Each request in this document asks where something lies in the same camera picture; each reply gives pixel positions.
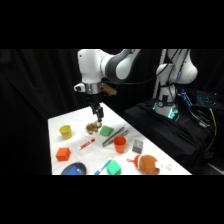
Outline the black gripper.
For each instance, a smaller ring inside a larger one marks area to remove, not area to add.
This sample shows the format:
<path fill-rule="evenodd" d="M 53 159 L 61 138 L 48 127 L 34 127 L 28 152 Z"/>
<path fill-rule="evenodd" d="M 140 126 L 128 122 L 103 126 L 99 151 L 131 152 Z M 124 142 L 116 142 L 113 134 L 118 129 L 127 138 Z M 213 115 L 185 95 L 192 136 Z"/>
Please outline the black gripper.
<path fill-rule="evenodd" d="M 88 94 L 87 95 L 87 101 L 92 106 L 93 114 L 97 115 L 98 122 L 102 122 L 102 119 L 104 117 L 103 108 L 99 107 L 101 102 L 101 94 Z"/>

